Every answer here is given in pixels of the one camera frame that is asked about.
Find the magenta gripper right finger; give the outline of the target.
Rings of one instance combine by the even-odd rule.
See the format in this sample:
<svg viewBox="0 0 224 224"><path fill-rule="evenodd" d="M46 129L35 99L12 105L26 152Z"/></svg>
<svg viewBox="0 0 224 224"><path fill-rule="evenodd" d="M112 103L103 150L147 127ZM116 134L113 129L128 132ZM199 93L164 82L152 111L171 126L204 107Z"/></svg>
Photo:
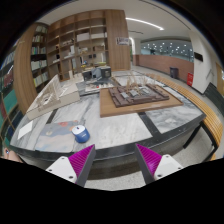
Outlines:
<svg viewBox="0 0 224 224"><path fill-rule="evenodd" d="M160 155L140 144L135 147L135 155L146 184L164 178L183 168L169 154Z"/></svg>

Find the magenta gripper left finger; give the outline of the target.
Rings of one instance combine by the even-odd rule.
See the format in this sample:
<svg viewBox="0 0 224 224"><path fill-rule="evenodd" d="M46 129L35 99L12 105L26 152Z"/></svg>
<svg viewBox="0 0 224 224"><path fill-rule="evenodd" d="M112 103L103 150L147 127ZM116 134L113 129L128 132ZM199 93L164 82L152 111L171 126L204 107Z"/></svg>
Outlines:
<svg viewBox="0 0 224 224"><path fill-rule="evenodd" d="M69 157L61 156L46 171L84 187L95 155L95 145L91 145Z"/></svg>

